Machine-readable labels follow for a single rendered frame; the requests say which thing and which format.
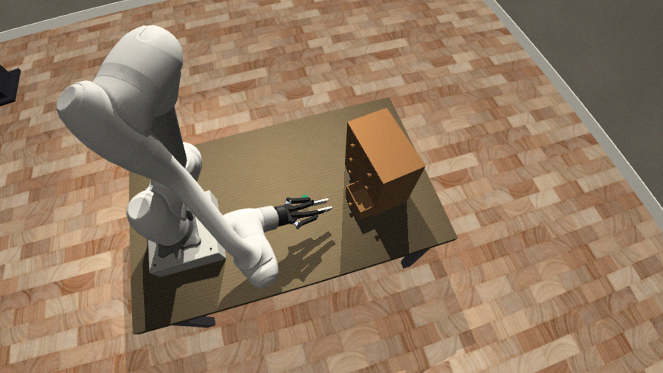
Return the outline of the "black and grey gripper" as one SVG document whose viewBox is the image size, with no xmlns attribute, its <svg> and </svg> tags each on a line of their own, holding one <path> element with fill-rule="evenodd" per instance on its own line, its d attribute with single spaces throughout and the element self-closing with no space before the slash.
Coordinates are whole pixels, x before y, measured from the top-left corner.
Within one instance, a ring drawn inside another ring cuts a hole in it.
<svg viewBox="0 0 663 373">
<path fill-rule="evenodd" d="M 278 227 L 286 225 L 286 224 L 294 224 L 297 229 L 299 229 L 301 226 L 310 223 L 312 221 L 317 220 L 318 215 L 328 212 L 332 209 L 332 207 L 325 207 L 322 209 L 318 210 L 313 210 L 313 211 L 308 211 L 308 212 L 298 212 L 298 210 L 305 209 L 307 207 L 311 206 L 317 206 L 320 204 L 326 204 L 328 199 L 322 199 L 322 200 L 311 200 L 309 197 L 307 198 L 289 198 L 287 197 L 285 200 L 285 204 L 281 206 L 274 207 L 274 209 L 277 211 L 278 216 L 279 216 L 279 224 Z M 304 203 L 304 204 L 303 204 Z M 291 204 L 299 204 L 299 205 L 291 205 Z M 287 210 L 287 212 L 286 212 Z M 310 217 L 311 216 L 311 217 Z M 306 218 L 302 221 L 296 222 L 298 218 Z"/>
</svg>

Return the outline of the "brown wooden drawer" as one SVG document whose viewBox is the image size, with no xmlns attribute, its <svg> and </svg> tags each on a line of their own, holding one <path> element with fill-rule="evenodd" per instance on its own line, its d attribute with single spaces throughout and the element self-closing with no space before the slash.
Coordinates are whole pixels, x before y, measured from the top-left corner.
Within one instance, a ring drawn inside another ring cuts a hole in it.
<svg viewBox="0 0 663 373">
<path fill-rule="evenodd" d="M 378 177 L 378 174 L 376 173 L 375 169 L 373 168 L 372 164 L 370 163 L 368 157 L 366 154 L 364 155 L 364 160 L 363 160 L 363 168 L 366 171 L 366 176 L 367 178 L 370 179 L 372 182 L 374 188 L 376 189 L 377 193 L 380 193 L 382 182 L 381 179 Z"/>
<path fill-rule="evenodd" d="M 360 172 L 361 172 L 361 164 L 360 161 L 358 160 L 357 156 L 355 155 L 354 151 L 351 149 L 349 142 L 347 141 L 347 146 L 346 146 L 346 154 L 349 157 L 349 162 L 353 164 L 355 170 L 357 171 L 359 177 L 360 177 Z"/>
<path fill-rule="evenodd" d="M 352 206 L 358 221 L 373 214 L 375 205 L 361 180 L 346 186 L 348 205 Z"/>
<path fill-rule="evenodd" d="M 362 165 L 364 150 L 363 150 L 362 147 L 360 146 L 360 144 L 359 144 L 357 138 L 355 137 L 354 133 L 353 133 L 352 130 L 350 129 L 349 125 L 348 125 L 348 135 L 347 135 L 347 140 L 349 141 L 351 149 L 354 150 L 355 154 L 357 155 L 357 157 L 358 157 L 358 159 L 359 159 L 359 161 L 360 161 L 360 163 L 361 163 L 361 165 Z"/>
<path fill-rule="evenodd" d="M 378 194 L 375 191 L 375 188 L 373 187 L 371 181 L 367 178 L 366 173 L 365 173 L 363 168 L 362 168 L 362 173 L 361 173 L 361 178 L 360 179 L 362 180 L 363 185 L 365 186 L 364 189 L 367 190 L 367 192 L 369 193 L 372 201 L 376 205 L 376 202 L 378 200 Z"/>
<path fill-rule="evenodd" d="M 354 181 L 355 182 L 359 181 L 360 178 L 359 178 L 357 172 L 355 171 L 355 168 L 353 167 L 352 163 L 349 162 L 349 157 L 347 155 L 346 155 L 346 167 L 349 170 L 348 173 L 351 174 Z"/>
</svg>

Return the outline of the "orange-brown wooden chest of drawers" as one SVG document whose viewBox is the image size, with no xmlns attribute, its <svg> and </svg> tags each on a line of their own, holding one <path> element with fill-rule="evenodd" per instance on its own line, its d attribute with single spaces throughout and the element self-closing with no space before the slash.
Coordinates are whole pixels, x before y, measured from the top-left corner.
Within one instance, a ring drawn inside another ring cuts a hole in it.
<svg viewBox="0 0 663 373">
<path fill-rule="evenodd" d="M 387 108 L 347 122 L 382 186 L 372 216 L 407 202 L 425 165 Z"/>
</svg>

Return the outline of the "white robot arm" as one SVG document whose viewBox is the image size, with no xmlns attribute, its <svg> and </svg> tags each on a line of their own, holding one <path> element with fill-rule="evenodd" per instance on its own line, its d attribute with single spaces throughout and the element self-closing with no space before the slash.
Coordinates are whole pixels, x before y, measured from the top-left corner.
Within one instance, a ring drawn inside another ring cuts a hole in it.
<svg viewBox="0 0 663 373">
<path fill-rule="evenodd" d="M 198 185 L 201 153 L 183 142 L 175 111 L 182 66 L 182 48 L 169 31 L 138 27 L 113 47 L 93 82 L 60 94 L 59 118 L 102 158 L 151 179 L 126 216 L 137 233 L 158 244 L 159 257 L 174 253 L 181 261 L 185 248 L 200 245 L 196 217 L 235 256 L 249 283 L 265 288 L 279 273 L 264 234 L 278 228 L 278 213 L 268 206 L 222 215 Z"/>
</svg>

